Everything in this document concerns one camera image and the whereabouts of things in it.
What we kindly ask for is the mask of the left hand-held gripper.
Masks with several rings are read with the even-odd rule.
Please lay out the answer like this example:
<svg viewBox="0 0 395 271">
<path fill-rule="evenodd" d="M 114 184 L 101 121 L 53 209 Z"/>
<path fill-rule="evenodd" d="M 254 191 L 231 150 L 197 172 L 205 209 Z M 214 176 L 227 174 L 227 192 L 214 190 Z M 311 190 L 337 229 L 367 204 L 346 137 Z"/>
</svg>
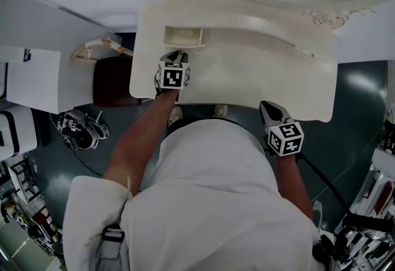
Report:
<svg viewBox="0 0 395 271">
<path fill-rule="evenodd" d="M 182 90 L 188 84 L 190 78 L 188 57 L 185 51 L 170 51 L 160 58 L 154 77 L 157 95 L 168 90 Z"/>
</svg>

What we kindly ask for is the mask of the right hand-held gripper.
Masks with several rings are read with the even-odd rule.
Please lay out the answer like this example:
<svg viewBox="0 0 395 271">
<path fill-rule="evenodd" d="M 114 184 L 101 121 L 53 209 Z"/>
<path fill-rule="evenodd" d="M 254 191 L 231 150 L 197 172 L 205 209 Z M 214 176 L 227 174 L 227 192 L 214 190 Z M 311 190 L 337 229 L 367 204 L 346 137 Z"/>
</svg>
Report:
<svg viewBox="0 0 395 271">
<path fill-rule="evenodd" d="M 304 132 L 299 122 L 285 115 L 282 108 L 270 101 L 261 101 L 259 112 L 268 135 L 267 143 L 278 156 L 289 156 L 301 151 Z"/>
</svg>

